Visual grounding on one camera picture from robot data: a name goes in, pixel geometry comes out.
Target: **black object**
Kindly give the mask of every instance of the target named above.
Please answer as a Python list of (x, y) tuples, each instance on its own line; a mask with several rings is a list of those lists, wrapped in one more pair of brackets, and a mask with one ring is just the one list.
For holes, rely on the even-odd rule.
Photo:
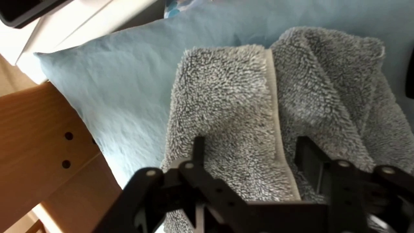
[(331, 160), (309, 138), (299, 137), (295, 163), (327, 204), (244, 202), (202, 166), (204, 138), (196, 137), (193, 157), (163, 173), (144, 168), (95, 228), (95, 233), (153, 233), (165, 214), (182, 209), (197, 232), (368, 233), (367, 213), (407, 232), (413, 219), (414, 178), (396, 167), (363, 172), (346, 160)]
[(70, 1), (72, 0), (1, 0), (0, 20), (9, 27), (22, 28)]
[(411, 54), (410, 63), (408, 64), (407, 78), (405, 81), (405, 95), (414, 99), (414, 50)]

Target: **gray towel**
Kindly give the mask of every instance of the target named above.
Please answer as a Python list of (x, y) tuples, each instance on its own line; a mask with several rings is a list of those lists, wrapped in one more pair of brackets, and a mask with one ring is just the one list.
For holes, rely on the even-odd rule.
[[(299, 27), (271, 50), (277, 98), (263, 47), (185, 53), (171, 97), (164, 170), (190, 156), (193, 138), (204, 135), (206, 170), (245, 200), (294, 200), (298, 188), (302, 199), (323, 201), (293, 163), (296, 138), (306, 135), (360, 169), (389, 164), (412, 172), (414, 136), (381, 73), (381, 41)], [(190, 232), (181, 211), (164, 225), (167, 233)]]

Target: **wooden board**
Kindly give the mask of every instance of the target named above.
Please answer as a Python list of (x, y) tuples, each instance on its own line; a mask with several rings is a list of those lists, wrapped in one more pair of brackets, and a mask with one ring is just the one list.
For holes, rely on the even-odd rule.
[[(99, 154), (76, 111), (51, 83), (0, 97), (0, 232)], [(70, 161), (67, 169), (64, 160)]]
[(121, 192), (100, 155), (62, 185), (41, 206), (63, 233), (90, 233)]

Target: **pillow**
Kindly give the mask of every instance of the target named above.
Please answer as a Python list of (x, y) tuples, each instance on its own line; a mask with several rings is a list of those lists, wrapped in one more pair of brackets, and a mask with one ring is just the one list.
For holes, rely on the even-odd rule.
[(164, 157), (177, 63), (193, 47), (268, 47), (294, 26), (377, 37), (386, 44), (383, 71), (413, 125), (414, 100), (404, 94), (414, 44), (413, 12), (411, 0), (216, 0), (38, 57), (124, 187), (136, 170), (159, 166)]

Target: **fuzzy gray towel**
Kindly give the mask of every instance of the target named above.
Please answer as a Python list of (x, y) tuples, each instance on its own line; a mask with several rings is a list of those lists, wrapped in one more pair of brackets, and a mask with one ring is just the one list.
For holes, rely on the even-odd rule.
[[(298, 188), (302, 199), (322, 201), (293, 163), (296, 138), (306, 135), (360, 169), (389, 164), (412, 172), (414, 136), (381, 73), (381, 41), (299, 27), (271, 50), (277, 98), (263, 47), (185, 53), (172, 92), (164, 170), (190, 156), (194, 137), (203, 135), (206, 170), (245, 200), (294, 200)], [(167, 215), (164, 226), (167, 233), (190, 232), (180, 211)]]

